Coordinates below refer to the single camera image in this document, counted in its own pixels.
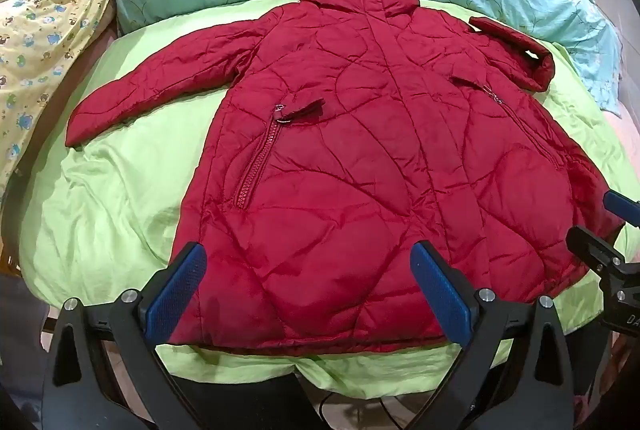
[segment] zipper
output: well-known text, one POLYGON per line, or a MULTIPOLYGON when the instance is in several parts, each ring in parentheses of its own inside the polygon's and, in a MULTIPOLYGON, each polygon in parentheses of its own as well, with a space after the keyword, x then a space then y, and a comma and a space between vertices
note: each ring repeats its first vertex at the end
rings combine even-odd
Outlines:
POLYGON ((273 149, 273 145, 276 142, 282 125, 283 124, 280 121, 271 120, 269 127, 266 130, 266 135, 262 137, 260 147, 258 147, 258 150, 249 164, 249 168, 245 172, 244 178, 242 179, 242 183, 238 190, 238 196, 236 197, 236 206, 238 208, 244 210, 248 205, 249 199, 251 198, 255 185, 260 178, 260 174, 269 159, 271 149, 273 149))
POLYGON ((238 195, 236 196, 236 207, 242 210, 246 210, 248 207, 251 196, 254 193, 258 181, 260 181, 262 171, 269 159, 271 150, 273 149, 273 146, 278 139, 278 135, 280 134, 280 130, 284 125, 287 125, 292 121, 300 120, 314 111, 317 111, 323 103, 324 100, 315 100, 305 107, 302 107, 302 109, 294 110, 289 114, 283 114, 282 110, 285 108, 284 105, 276 105, 269 126, 260 141, 258 150, 255 152, 255 155, 242 178, 240 188, 238 189, 238 195))
POLYGON ((494 99, 494 101, 503 108, 504 112, 507 113, 507 115, 511 118, 511 120, 513 120, 513 122, 520 128, 520 130, 529 138, 531 143, 533 143, 536 146, 536 148, 538 149, 538 152, 541 155, 543 155, 546 159, 548 159, 549 163, 551 163, 555 169, 558 169, 559 168, 558 162, 553 157, 551 152, 549 152, 549 150, 547 150, 537 139, 535 139, 535 137, 533 137, 532 134, 529 133, 529 131, 527 131, 527 128, 524 126, 524 123, 522 122, 522 120, 518 118, 518 115, 515 113, 515 111, 511 109, 510 106, 508 106, 502 99, 500 99, 500 97, 496 93, 494 93, 494 91, 489 86, 487 85, 482 86, 482 90, 485 93, 487 93, 489 96, 491 96, 494 99))

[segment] quilted stitching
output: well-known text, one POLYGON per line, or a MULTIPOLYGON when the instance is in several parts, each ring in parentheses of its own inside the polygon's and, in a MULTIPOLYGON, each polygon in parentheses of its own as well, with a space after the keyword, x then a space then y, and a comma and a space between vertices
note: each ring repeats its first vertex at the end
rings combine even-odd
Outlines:
POLYGON ((476 26, 418 0, 301 0, 182 37, 79 105, 69 145, 232 81, 182 203, 174 253, 198 240, 209 268, 174 343, 303 354, 438 341, 408 266, 422 239, 503 298, 584 275, 564 235, 619 225, 607 184, 518 88, 546 88, 548 51, 476 26), (276 106, 313 114, 276 124, 276 106))

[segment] flower print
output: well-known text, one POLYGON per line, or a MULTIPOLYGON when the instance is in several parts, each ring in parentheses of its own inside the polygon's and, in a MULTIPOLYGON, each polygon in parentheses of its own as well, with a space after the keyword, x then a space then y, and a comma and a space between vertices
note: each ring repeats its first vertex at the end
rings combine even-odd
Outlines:
POLYGON ((27 115, 26 113, 22 113, 19 117, 18 117, 18 127, 21 128, 21 130, 23 131, 28 131, 29 129, 31 129, 31 124, 33 123, 33 116, 31 115, 27 115))
POLYGON ((15 143, 9 147, 9 151, 6 156, 9 161, 13 161, 20 155, 20 147, 18 147, 15 143))

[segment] zipper pull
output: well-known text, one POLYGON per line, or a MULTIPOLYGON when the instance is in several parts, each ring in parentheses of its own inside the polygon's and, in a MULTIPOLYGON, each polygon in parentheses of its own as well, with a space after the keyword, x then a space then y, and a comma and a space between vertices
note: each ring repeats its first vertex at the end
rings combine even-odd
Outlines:
POLYGON ((277 121, 277 123, 291 123, 294 120, 299 120, 300 118, 311 115, 312 113, 317 113, 318 115, 322 114, 322 105, 324 104, 324 99, 314 100, 309 105, 302 107, 301 109, 295 109, 290 112, 285 112, 284 109, 286 106, 283 104, 278 104, 275 107, 273 112, 273 119, 277 121))
POLYGON ((502 102, 502 100, 500 100, 500 97, 499 97, 496 93, 494 93, 494 92, 489 88, 489 86, 486 86, 486 85, 485 85, 485 86, 482 86, 482 90, 483 90, 485 93, 487 93, 489 96, 491 96, 491 97, 492 97, 492 98, 493 98, 493 99, 494 99, 498 104, 503 103, 503 102, 502 102))

